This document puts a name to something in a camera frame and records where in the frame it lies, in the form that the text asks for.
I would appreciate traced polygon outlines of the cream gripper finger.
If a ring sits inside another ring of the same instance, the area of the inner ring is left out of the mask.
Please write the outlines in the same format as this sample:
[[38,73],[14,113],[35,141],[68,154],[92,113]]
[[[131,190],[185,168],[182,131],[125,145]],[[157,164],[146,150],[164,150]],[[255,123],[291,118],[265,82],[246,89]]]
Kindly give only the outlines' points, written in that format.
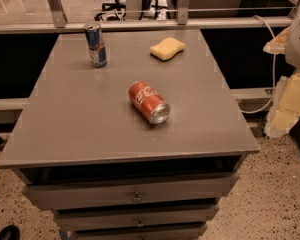
[[290,132],[300,119],[300,69],[290,77],[282,76],[274,91],[264,126],[269,138],[280,138]]
[[266,43],[263,51],[269,54],[284,54],[286,50],[286,40],[289,28],[285,28],[275,38]]

